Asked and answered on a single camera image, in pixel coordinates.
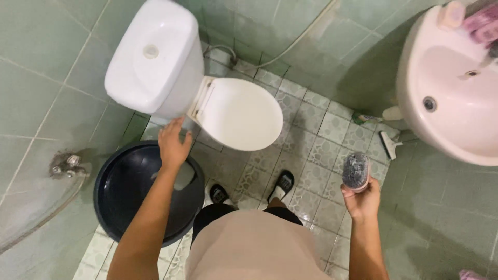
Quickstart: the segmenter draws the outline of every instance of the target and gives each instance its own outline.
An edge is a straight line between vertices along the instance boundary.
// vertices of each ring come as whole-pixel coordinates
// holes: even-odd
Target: toilet seat
[[[243,151],[270,146],[283,126],[282,109],[267,90],[234,78],[205,76],[188,116],[214,140]]]

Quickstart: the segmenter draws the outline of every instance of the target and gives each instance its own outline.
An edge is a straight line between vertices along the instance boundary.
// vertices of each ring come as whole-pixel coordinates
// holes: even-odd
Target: sink
[[[498,65],[463,30],[437,27],[441,6],[412,27],[399,64],[399,107],[423,141],[461,161],[498,166]]]

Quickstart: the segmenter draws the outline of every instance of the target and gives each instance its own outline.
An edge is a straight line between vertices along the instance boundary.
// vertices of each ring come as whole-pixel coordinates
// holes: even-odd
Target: toilet
[[[217,142],[236,150],[270,146],[282,110],[264,88],[204,75],[198,23],[171,0],[147,0],[109,64],[107,94],[117,103],[164,119],[187,115]]]

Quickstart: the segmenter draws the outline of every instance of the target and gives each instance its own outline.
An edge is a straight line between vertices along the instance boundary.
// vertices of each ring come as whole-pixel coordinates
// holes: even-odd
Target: slipper
[[[277,179],[277,183],[273,187],[273,191],[268,197],[268,204],[271,200],[276,197],[280,200],[284,198],[294,186],[294,175],[289,170],[284,170],[280,173],[280,176]]]
[[[214,184],[209,190],[209,198],[213,203],[224,203],[229,202],[230,197],[228,196],[227,191],[220,185]]]

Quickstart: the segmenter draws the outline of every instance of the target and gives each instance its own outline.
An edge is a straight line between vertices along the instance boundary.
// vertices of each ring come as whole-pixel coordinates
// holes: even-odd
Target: toilet tank
[[[117,103],[167,119],[188,111],[204,63],[194,15],[170,0],[147,0],[107,69],[105,88]]]

